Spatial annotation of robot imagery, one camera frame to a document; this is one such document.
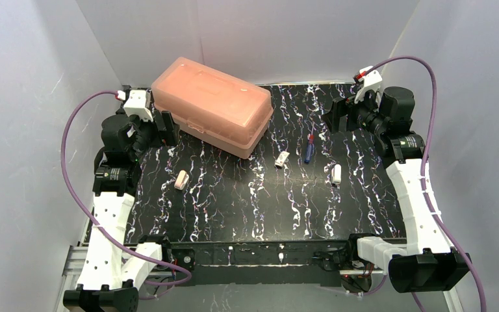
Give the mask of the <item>blue red pen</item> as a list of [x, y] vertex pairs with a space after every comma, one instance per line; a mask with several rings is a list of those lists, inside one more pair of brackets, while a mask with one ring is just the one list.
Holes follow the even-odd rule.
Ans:
[[314, 135], [309, 135], [307, 139], [307, 147], [305, 150], [304, 163], [309, 164], [314, 153]]

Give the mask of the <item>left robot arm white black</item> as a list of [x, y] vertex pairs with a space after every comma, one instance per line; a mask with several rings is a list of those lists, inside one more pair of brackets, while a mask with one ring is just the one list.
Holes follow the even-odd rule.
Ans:
[[62, 303], [68, 311], [136, 311], [139, 290], [151, 271], [173, 267], [170, 242], [163, 235], [143, 237], [135, 250], [123, 244], [142, 174], [139, 160], [149, 148], [176, 145], [179, 127], [166, 110], [147, 121], [119, 110], [101, 126], [89, 247], [77, 285], [64, 292]]

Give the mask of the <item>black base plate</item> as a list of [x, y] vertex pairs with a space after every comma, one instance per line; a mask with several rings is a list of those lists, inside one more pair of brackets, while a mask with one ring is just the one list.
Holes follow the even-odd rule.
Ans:
[[345, 245], [344, 240], [171, 242], [163, 259], [191, 272], [188, 286], [308, 283], [370, 290], [382, 272], [345, 262]]

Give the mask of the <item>pink translucent plastic box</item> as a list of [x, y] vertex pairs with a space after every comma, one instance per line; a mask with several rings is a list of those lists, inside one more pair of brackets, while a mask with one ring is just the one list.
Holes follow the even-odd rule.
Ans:
[[271, 93], [193, 60], [179, 57], [151, 85], [154, 106], [180, 129], [248, 159], [272, 117]]

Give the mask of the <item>white mini stapler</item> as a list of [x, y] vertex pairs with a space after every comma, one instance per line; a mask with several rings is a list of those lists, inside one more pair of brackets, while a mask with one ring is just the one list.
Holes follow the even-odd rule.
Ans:
[[342, 168], [340, 164], [335, 164], [331, 169], [331, 184], [339, 185], [342, 180]]

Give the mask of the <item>pink mini stapler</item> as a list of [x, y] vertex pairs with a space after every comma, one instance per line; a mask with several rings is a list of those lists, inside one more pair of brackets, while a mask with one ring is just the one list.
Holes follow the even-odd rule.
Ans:
[[186, 187], [189, 178], [190, 178], [189, 174], [185, 170], [181, 170], [178, 173], [177, 178], [175, 180], [174, 184], [175, 189], [183, 190]]

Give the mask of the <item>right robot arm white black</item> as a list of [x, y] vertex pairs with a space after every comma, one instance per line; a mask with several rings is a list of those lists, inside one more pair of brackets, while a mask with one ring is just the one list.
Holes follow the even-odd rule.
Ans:
[[353, 233], [345, 247], [319, 252], [322, 269], [339, 270], [352, 294], [372, 292], [371, 275], [380, 273], [399, 293], [449, 291], [468, 273], [465, 258], [438, 225], [441, 213], [428, 190], [422, 164], [425, 140], [411, 130], [415, 98], [409, 89], [391, 86], [381, 97], [366, 92], [338, 97], [325, 107], [322, 120], [330, 132], [342, 125], [374, 137], [374, 147], [395, 189], [406, 232], [405, 246], [371, 233]]

